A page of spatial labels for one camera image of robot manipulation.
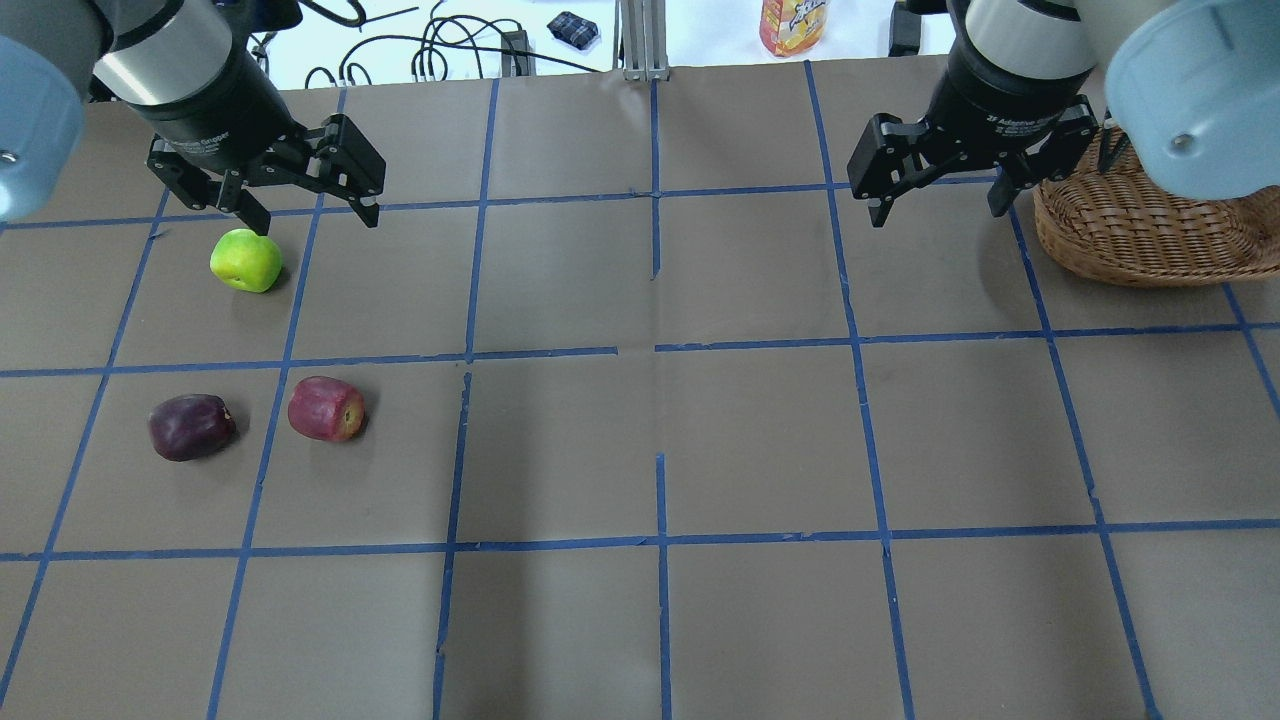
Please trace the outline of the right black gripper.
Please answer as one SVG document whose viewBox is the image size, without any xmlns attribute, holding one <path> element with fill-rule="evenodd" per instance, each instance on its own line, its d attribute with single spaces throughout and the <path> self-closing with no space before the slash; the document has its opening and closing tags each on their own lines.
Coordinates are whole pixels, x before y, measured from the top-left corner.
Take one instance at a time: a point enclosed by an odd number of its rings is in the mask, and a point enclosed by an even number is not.
<svg viewBox="0 0 1280 720">
<path fill-rule="evenodd" d="M 1089 73 L 1030 78 L 955 41 L 925 115 L 874 114 L 850 156 L 851 191 L 867 202 L 870 224 L 883 227 L 897 199 L 956 170 L 961 154 L 974 167 L 998 156 L 992 217 L 1005 217 L 1024 190 L 1066 179 L 1100 132 L 1091 100 L 1078 95 Z M 1034 152 L 1024 150 L 1044 136 Z"/>
</svg>

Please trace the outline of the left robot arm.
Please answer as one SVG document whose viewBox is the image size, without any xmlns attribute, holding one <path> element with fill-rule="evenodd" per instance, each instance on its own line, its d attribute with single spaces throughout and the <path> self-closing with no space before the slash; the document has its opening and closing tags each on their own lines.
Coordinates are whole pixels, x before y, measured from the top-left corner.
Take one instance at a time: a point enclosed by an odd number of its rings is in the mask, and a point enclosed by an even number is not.
<svg viewBox="0 0 1280 720">
<path fill-rule="evenodd" d="M 239 219 L 270 211 L 255 187 L 294 186 L 379 223 L 387 161 L 346 115 L 298 123 L 250 51 L 292 29 L 303 1 L 5 1 L 1 6 L 6 222 L 40 211 L 84 128 L 93 85 L 154 129 L 147 168 L 184 206 Z"/>
</svg>

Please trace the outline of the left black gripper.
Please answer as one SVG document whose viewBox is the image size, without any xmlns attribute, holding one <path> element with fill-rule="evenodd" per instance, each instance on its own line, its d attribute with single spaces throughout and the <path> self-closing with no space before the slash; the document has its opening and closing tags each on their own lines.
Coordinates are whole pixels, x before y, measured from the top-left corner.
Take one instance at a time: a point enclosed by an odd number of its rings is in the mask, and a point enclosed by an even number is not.
<svg viewBox="0 0 1280 720">
<path fill-rule="evenodd" d="M 232 49 L 207 87 L 150 106 L 147 120 L 156 131 L 147 168 L 188 209 L 215 209 L 266 236 L 271 214 L 250 186 L 296 184 L 346 201 L 365 227 L 379 227 L 383 155 L 346 114 L 332 113 L 316 128 L 294 122 L 243 47 Z"/>
</svg>

